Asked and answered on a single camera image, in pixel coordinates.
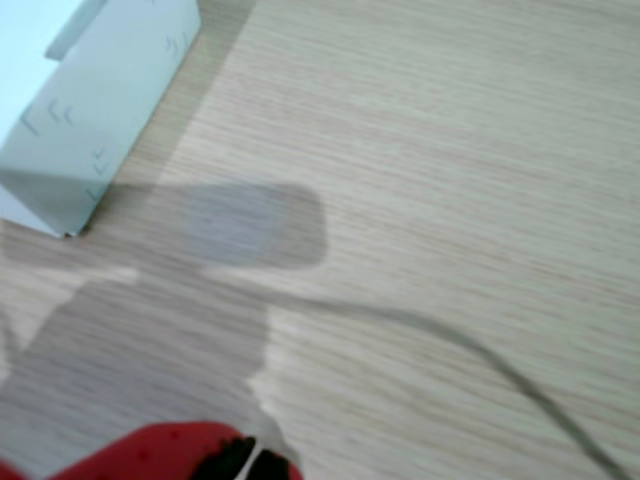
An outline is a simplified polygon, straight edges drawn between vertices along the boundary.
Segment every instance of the wood grain surface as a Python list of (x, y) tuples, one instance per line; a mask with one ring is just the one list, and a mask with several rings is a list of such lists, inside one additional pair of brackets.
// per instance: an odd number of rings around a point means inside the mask
[(86, 234), (1, 227), (0, 456), (206, 418), (317, 480), (640, 478), (640, 4), (201, 8)]

